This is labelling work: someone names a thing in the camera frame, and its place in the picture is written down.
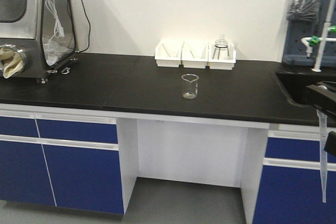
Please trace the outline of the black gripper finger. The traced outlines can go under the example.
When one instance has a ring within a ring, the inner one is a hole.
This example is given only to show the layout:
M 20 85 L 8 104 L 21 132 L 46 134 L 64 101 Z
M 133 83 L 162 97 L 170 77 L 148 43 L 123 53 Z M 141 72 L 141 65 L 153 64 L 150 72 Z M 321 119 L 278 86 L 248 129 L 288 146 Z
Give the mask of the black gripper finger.
M 330 131 L 328 133 L 328 137 L 324 146 L 324 150 L 331 154 L 332 156 L 336 156 L 336 132 Z
M 305 104 L 330 118 L 335 126 L 335 81 L 321 81 L 305 86 Z

